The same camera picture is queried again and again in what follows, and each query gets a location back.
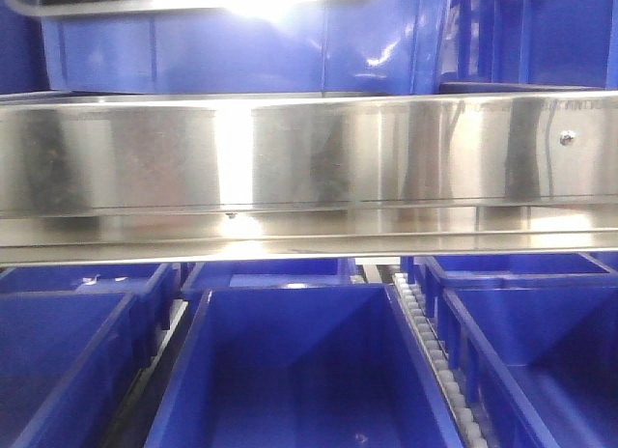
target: metal track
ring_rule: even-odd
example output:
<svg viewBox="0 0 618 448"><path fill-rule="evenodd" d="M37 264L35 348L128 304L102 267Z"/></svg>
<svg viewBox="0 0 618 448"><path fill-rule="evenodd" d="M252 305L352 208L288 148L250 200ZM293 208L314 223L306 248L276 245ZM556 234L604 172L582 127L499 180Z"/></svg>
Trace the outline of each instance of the metal track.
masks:
<svg viewBox="0 0 618 448"><path fill-rule="evenodd" d="M0 102L0 266L618 247L618 96Z"/></svg>

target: blue plastic bin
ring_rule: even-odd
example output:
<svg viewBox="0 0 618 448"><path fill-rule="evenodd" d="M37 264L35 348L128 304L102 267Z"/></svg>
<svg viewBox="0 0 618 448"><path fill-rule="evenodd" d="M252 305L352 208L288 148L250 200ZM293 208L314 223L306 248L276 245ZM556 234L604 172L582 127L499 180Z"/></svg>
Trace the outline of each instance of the blue plastic bin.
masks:
<svg viewBox="0 0 618 448"><path fill-rule="evenodd" d="M617 289L449 290L446 303L449 354L499 446L616 446Z"/></svg>
<svg viewBox="0 0 618 448"><path fill-rule="evenodd" d="M47 89L41 24L0 0L0 95Z"/></svg>
<svg viewBox="0 0 618 448"><path fill-rule="evenodd" d="M79 294L135 294L135 353L143 366L158 350L156 328L169 328L175 272L163 265L18 267L0 274L0 294L75 291Z"/></svg>
<svg viewBox="0 0 618 448"><path fill-rule="evenodd" d="M502 289L517 287L567 287L617 285L618 272L579 253L517 255L446 255L426 257L421 290L426 314L437 315L438 338L445 330L439 315L445 312L445 288Z"/></svg>
<svg viewBox="0 0 618 448"><path fill-rule="evenodd" d="M618 87L618 0L452 0L444 81Z"/></svg>
<svg viewBox="0 0 618 448"><path fill-rule="evenodd" d="M341 0L263 17L223 9L73 17L44 20L43 33L57 90L428 94L447 6Z"/></svg>
<svg viewBox="0 0 618 448"><path fill-rule="evenodd" d="M0 295L0 446L98 445L137 371L126 294Z"/></svg>
<svg viewBox="0 0 618 448"><path fill-rule="evenodd" d="M184 283L182 297L197 308L202 293L211 289L346 285L357 273L354 258L200 263Z"/></svg>
<svg viewBox="0 0 618 448"><path fill-rule="evenodd" d="M463 447L390 288L203 296L147 448Z"/></svg>
<svg viewBox="0 0 618 448"><path fill-rule="evenodd" d="M618 270L618 252L592 252L590 256L610 269Z"/></svg>

